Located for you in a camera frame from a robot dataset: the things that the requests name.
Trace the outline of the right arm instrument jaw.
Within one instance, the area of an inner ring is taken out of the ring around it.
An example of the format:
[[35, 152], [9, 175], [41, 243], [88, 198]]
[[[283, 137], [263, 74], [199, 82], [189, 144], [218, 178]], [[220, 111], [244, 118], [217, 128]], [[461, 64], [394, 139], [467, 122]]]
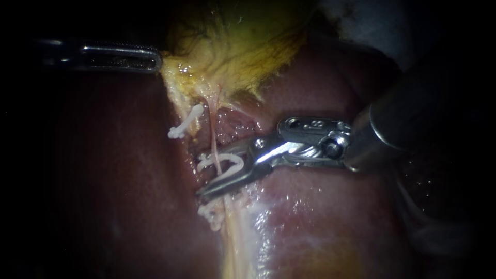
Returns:
[[221, 156], [224, 154], [233, 154], [239, 157], [246, 157], [248, 158], [248, 160], [254, 160], [255, 149], [253, 147], [253, 141], [251, 139], [243, 139], [240, 141], [232, 142], [225, 146], [218, 147], [216, 153], [211, 150], [203, 151], [199, 154], [199, 159], [221, 160]]
[[262, 179], [271, 173], [271, 164], [248, 160], [233, 154], [224, 154], [222, 161], [228, 161], [231, 166], [221, 175], [210, 180], [196, 193], [203, 202], [209, 202], [225, 194], [232, 194], [252, 182]]

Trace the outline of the left arm instrument jaw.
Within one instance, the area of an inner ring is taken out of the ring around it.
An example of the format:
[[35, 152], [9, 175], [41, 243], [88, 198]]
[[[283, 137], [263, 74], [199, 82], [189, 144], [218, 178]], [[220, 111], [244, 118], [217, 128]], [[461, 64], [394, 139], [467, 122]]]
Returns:
[[159, 51], [150, 46], [88, 43], [80, 48], [79, 67], [148, 74], [161, 69], [162, 58]]

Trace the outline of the right arm instrument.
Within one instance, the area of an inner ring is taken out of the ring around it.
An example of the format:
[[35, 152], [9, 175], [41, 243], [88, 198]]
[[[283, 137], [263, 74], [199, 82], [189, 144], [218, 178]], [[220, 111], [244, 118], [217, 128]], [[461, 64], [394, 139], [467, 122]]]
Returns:
[[253, 142], [254, 167], [279, 166], [344, 168], [351, 126], [340, 120], [289, 116], [274, 132]]

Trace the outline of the left arm instrument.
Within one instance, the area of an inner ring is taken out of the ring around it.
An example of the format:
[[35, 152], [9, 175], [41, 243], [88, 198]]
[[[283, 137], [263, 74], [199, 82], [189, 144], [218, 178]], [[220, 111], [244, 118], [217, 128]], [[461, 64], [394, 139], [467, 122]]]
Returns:
[[80, 45], [61, 39], [35, 40], [35, 61], [39, 66], [57, 70], [81, 68]]

